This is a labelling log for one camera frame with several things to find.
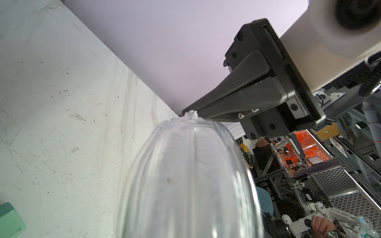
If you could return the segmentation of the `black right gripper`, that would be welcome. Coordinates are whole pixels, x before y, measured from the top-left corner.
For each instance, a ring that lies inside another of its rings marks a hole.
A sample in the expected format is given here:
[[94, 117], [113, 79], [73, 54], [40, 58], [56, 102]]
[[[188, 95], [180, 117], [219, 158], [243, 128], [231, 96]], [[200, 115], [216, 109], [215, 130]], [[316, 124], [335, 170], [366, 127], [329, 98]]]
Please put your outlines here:
[[290, 135], [325, 118], [267, 19], [244, 24], [225, 55], [230, 74], [183, 109], [204, 119], [239, 122], [250, 139]]

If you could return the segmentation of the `clear plastic pouch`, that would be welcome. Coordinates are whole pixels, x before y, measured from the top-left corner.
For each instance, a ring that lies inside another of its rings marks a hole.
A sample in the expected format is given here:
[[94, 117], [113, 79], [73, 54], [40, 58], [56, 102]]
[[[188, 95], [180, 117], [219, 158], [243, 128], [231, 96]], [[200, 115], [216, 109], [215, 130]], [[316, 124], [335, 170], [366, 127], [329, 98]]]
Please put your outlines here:
[[164, 121], [127, 171], [117, 238], [262, 238], [253, 177], [219, 122], [196, 111]]

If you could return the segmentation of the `mint green dual usb charger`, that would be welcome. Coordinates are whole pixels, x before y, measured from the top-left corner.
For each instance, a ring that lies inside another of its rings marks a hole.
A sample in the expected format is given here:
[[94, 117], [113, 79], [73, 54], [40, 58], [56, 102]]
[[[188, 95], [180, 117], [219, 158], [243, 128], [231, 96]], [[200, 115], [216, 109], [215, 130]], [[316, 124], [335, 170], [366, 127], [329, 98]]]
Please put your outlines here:
[[16, 238], [26, 229], [26, 224], [9, 203], [1, 205], [1, 238]]

